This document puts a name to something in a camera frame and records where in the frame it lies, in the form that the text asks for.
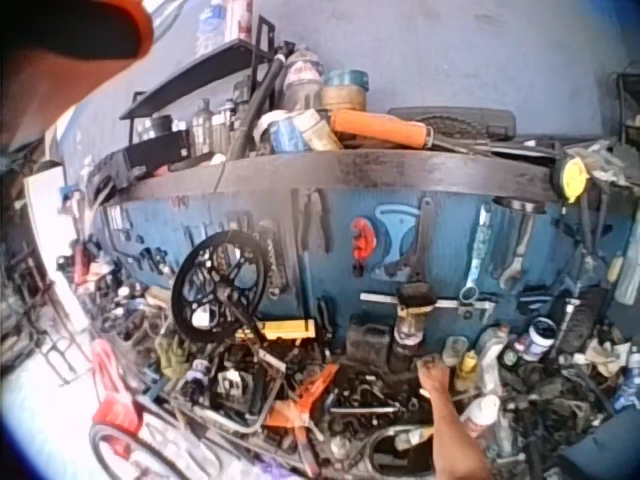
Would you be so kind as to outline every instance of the orange handlebar grip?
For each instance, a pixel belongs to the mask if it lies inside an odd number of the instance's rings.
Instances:
[[[423,123],[406,122],[391,115],[336,110],[331,115],[336,132],[362,135],[407,147],[423,149],[431,144],[432,131]]]

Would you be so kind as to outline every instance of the wrench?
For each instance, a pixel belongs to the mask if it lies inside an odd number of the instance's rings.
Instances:
[[[396,262],[385,265],[385,272],[408,283],[424,282],[427,254],[431,248],[432,230],[435,226],[436,210],[433,200],[428,197],[420,202],[420,219],[416,236],[409,252]]]
[[[467,283],[458,298],[462,303],[470,303],[478,298],[480,291],[476,286],[478,277],[480,276],[480,267],[489,249],[489,238],[491,237],[491,207],[487,204],[482,205],[480,215],[478,217],[478,228],[476,236],[473,240],[473,250],[471,253],[471,266],[467,275]]]
[[[522,276],[522,264],[524,262],[524,256],[527,253],[529,240],[531,240],[532,231],[533,215],[523,213],[522,221],[520,222],[518,243],[513,255],[513,261],[507,268],[505,268],[504,272],[502,272],[502,275],[500,275],[500,288],[511,290],[515,286],[517,280]]]

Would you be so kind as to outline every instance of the bicycle tire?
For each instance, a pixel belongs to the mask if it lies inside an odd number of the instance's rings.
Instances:
[[[143,451],[145,454],[153,457],[153,459],[158,463],[163,464],[166,470],[177,480],[189,480],[188,477],[173,464],[173,462],[149,443],[118,427],[114,427],[106,423],[94,423],[89,429],[89,444],[91,445],[91,450],[93,451],[93,455],[96,457],[98,464],[100,464],[102,470],[104,470],[111,480],[127,479],[119,477],[118,474],[109,466],[109,462],[102,454],[102,451],[100,450],[100,442],[104,437],[115,437],[118,440],[129,443],[129,445],[133,446],[135,449]]]

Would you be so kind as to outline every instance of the hose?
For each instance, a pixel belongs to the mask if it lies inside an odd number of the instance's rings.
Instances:
[[[262,109],[264,108],[267,98],[271,95],[271,92],[275,87],[276,81],[287,62],[287,58],[289,58],[293,53],[294,47],[295,44],[291,42],[283,42],[283,44],[276,49],[276,55],[273,58],[271,65],[269,65],[269,70],[267,70],[264,79],[260,83],[260,87],[251,97],[251,101],[247,106],[247,111],[240,121],[240,126],[237,128],[237,133],[229,147],[227,161],[222,164],[218,180],[213,187],[213,193],[218,191],[218,187],[220,186],[220,182],[222,181],[222,177],[227,167],[227,162],[238,160],[246,156],[249,141],[252,137],[253,129],[258,122],[258,117],[262,113]]]

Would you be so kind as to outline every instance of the bicycle wheel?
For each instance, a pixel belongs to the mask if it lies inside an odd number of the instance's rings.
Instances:
[[[130,455],[116,455],[108,443],[116,440],[128,445]],[[95,423],[89,430],[89,443],[96,460],[112,480],[188,480],[168,458],[147,442],[117,427]]]

